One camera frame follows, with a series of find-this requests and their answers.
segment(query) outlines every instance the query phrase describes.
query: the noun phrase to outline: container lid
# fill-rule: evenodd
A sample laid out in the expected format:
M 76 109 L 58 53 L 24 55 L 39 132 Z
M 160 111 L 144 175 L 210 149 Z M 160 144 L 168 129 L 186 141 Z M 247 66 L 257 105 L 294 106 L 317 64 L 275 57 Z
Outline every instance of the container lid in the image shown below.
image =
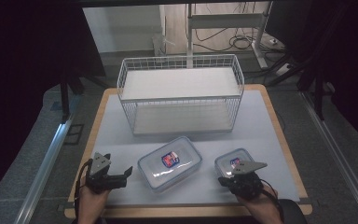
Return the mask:
M 184 136 L 143 156 L 138 167 L 153 191 L 163 191 L 191 175 L 202 162 L 202 156 Z
M 238 148 L 216 158 L 214 166 L 219 175 L 230 178 L 234 176 L 231 172 L 240 161 L 254 160 L 246 149 Z

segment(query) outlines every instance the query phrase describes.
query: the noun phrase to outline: person's left hand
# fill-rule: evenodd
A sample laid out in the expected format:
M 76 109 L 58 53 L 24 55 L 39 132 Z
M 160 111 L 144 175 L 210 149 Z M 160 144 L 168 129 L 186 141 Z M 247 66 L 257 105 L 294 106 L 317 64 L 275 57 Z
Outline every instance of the person's left hand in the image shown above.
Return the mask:
M 78 211 L 78 224 L 95 223 L 104 210 L 107 197 L 111 190 L 105 190 L 100 194 L 96 194 L 86 185 L 86 177 L 80 180 L 80 204 Z

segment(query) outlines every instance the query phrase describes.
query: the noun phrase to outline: table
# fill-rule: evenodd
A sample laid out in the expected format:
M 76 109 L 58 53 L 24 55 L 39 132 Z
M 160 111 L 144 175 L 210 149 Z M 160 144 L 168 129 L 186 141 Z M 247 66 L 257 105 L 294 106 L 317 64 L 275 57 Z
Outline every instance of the table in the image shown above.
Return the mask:
M 268 115 L 271 118 L 271 122 L 275 133 L 277 134 L 279 144 L 282 148 L 282 153 L 284 158 L 288 164 L 289 170 L 291 175 L 295 181 L 296 189 L 298 192 L 298 196 L 300 198 L 299 206 L 303 212 L 303 214 L 308 215 L 312 212 L 311 204 L 307 203 L 308 194 L 304 188 L 302 183 L 301 177 L 298 173 L 296 168 L 296 164 L 290 152 L 289 146 L 284 138 L 280 123 L 276 117 L 274 112 L 272 103 L 269 99 L 268 93 L 264 86 L 262 85 L 246 85 L 246 91 L 260 91 L 264 104 L 266 105 L 266 109 L 268 111 Z M 87 161 L 91 157 L 92 150 L 96 144 L 98 131 L 100 130 L 103 114 L 106 109 L 106 104 L 109 99 L 109 95 L 116 94 L 116 89 L 108 89 L 103 94 L 103 98 L 101 100 L 100 107 L 98 109 L 96 118 L 94 120 L 91 133 L 89 135 L 89 140 L 86 145 L 86 149 L 83 154 L 82 161 L 80 166 Z M 68 198 L 68 203 L 73 203 L 74 201 L 74 192 L 75 192 L 75 182 L 72 187 L 71 194 Z M 65 215 L 70 218 L 75 217 L 75 209 L 73 207 L 65 209 Z M 178 206 L 147 206 L 147 207 L 140 207 L 140 206 L 120 206 L 114 207 L 109 206 L 103 212 L 103 217 L 237 217 L 237 216 L 249 216 L 249 212 L 240 205 L 230 204 L 225 206 L 192 206 L 192 205 L 178 205 Z

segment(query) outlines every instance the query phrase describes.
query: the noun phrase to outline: gray carpet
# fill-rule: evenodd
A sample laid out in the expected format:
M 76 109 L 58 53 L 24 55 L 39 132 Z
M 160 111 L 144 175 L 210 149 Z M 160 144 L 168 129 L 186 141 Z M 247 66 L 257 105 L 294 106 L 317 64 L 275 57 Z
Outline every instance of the gray carpet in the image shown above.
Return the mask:
M 252 56 L 240 55 L 239 58 L 244 71 L 256 71 L 256 62 Z M 117 64 L 108 64 L 105 67 L 107 77 L 101 77 L 101 80 L 114 85 L 115 75 L 111 73 L 116 72 L 115 66 Z M 247 78 L 247 82 L 263 83 L 275 76 L 269 75 L 265 79 L 257 75 L 257 73 L 249 73 L 247 77 L 253 78 Z M 309 223 L 358 223 L 358 204 L 312 121 L 302 97 L 296 91 L 296 80 L 297 77 L 291 77 L 276 87 L 268 88 L 268 94 L 313 205 L 312 214 L 306 216 L 307 221 Z M 103 88 L 100 86 L 86 79 L 82 79 L 82 82 L 85 92 L 72 123 L 74 132 L 83 128 L 82 134 L 78 139 L 75 135 L 66 137 L 66 144 L 62 147 L 55 162 L 31 223 L 71 222 L 64 216 L 63 208 L 103 95 Z M 58 87 L 46 92 L 43 109 L 32 132 L 0 183 L 0 223 L 12 223 L 18 214 L 40 162 L 44 159 L 52 137 L 60 124 L 61 110 L 55 110 L 57 108 L 55 102 L 59 102 L 60 99 Z M 324 97 L 324 116 L 325 123 L 335 136 L 351 168 L 358 175 L 358 133 L 340 116 L 329 97 Z M 224 218 L 194 220 L 195 222 L 203 220 L 208 223 L 232 221 L 232 219 Z M 143 220 L 132 219 L 124 221 L 126 223 L 143 222 Z

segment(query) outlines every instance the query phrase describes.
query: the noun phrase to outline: person's right hand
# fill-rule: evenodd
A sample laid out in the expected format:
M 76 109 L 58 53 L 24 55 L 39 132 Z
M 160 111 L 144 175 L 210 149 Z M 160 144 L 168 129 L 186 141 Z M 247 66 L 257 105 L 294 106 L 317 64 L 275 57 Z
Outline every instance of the person's right hand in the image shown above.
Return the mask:
M 264 186 L 264 190 L 271 195 L 278 195 L 276 190 L 269 186 Z M 274 202 L 264 194 L 260 194 L 251 201 L 244 200 L 237 196 L 239 203 L 242 203 L 251 213 L 251 215 L 262 224 L 282 224 L 280 213 Z

